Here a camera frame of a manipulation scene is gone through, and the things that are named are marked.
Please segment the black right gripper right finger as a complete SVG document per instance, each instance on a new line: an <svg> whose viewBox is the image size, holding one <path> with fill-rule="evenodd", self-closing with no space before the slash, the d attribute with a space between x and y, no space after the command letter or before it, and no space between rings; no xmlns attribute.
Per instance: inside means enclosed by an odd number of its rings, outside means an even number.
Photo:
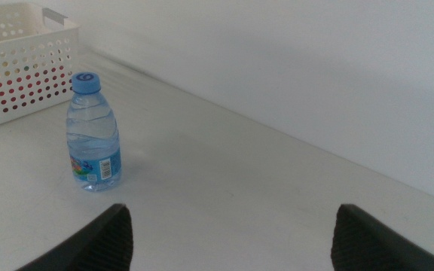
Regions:
<svg viewBox="0 0 434 271"><path fill-rule="evenodd" d="M331 260L342 271L434 271L433 254L354 204L338 209Z"/></svg>

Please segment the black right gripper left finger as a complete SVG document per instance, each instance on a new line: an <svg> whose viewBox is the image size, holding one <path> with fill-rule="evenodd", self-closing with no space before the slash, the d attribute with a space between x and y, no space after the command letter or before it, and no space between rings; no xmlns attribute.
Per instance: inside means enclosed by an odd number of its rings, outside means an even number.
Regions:
<svg viewBox="0 0 434 271"><path fill-rule="evenodd" d="M88 225L47 253L21 267L23 271L128 271L133 258L129 209L114 204Z"/></svg>

